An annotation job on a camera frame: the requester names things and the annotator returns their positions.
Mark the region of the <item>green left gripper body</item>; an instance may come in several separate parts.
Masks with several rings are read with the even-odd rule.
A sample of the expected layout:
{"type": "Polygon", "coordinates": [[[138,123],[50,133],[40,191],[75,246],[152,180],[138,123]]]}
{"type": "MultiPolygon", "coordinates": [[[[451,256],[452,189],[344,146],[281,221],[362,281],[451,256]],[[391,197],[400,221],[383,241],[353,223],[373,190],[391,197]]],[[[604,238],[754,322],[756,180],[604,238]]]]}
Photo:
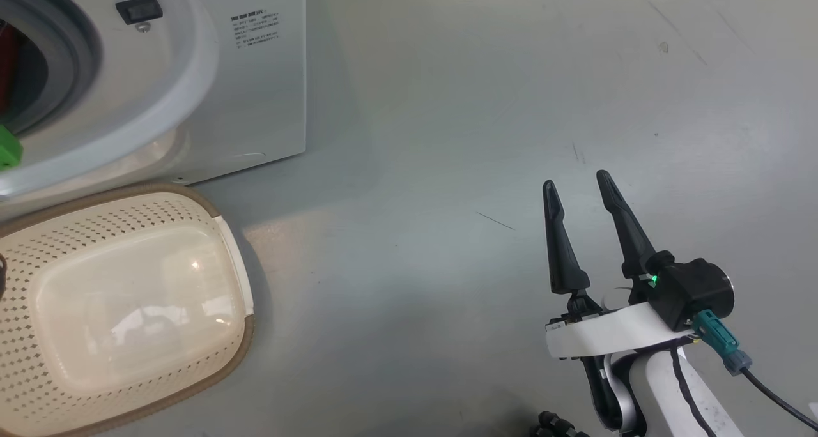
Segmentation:
{"type": "Polygon", "coordinates": [[[0,125],[0,169],[11,169],[19,166],[23,152],[20,140],[6,126],[0,125]]]}

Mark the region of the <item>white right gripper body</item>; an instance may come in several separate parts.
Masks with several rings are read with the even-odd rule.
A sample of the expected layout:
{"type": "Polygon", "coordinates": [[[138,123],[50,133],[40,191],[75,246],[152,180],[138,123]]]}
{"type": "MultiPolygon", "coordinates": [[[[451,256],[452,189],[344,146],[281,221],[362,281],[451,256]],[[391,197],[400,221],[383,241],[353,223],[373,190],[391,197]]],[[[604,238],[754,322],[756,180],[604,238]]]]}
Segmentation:
{"type": "Polygon", "coordinates": [[[581,362],[605,429],[695,428],[695,371],[683,347],[691,330],[669,329],[648,303],[608,311],[584,294],[546,326],[550,355],[581,362]]]}

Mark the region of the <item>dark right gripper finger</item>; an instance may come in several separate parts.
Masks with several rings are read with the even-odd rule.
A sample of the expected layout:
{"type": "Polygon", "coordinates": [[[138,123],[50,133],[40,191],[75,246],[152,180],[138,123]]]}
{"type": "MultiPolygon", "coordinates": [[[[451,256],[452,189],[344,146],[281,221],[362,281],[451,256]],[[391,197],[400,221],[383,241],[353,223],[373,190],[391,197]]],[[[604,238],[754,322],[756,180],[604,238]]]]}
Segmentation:
{"type": "Polygon", "coordinates": [[[622,250],[623,277],[637,279],[649,273],[647,262],[656,254],[649,237],[608,171],[599,170],[596,180],[605,210],[611,214],[622,250]]]}
{"type": "Polygon", "coordinates": [[[584,294],[590,279],[576,259],[564,227],[563,204],[552,180],[543,184],[543,202],[550,291],[556,295],[584,294]]]}

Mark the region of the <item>red and white jersey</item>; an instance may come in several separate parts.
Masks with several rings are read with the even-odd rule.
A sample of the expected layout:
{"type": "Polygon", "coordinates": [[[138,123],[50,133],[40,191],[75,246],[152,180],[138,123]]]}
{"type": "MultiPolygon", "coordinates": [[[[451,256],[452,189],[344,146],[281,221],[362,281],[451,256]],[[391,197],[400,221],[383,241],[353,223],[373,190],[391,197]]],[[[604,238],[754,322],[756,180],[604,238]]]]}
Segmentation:
{"type": "Polygon", "coordinates": [[[0,116],[6,113],[11,103],[18,56],[17,30],[6,21],[0,20],[0,116]]]}

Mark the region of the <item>cream perforated laundry basket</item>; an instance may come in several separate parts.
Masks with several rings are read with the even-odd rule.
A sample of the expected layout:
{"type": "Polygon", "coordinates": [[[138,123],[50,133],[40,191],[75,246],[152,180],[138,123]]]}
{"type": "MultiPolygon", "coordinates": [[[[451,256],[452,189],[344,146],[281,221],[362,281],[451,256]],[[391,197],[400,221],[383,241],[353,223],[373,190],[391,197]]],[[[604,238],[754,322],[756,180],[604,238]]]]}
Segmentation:
{"type": "Polygon", "coordinates": [[[193,189],[132,185],[0,224],[0,437],[92,437],[223,381],[256,318],[193,189]]]}

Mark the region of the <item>white front-load washing machine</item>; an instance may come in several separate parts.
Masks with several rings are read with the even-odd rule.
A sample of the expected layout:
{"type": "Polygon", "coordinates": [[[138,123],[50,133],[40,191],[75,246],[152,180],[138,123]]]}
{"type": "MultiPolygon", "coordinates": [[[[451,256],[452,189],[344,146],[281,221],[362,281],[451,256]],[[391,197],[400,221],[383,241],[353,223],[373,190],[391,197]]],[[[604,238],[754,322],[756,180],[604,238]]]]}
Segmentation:
{"type": "Polygon", "coordinates": [[[0,209],[304,152],[306,0],[0,0],[19,56],[0,209]]]}

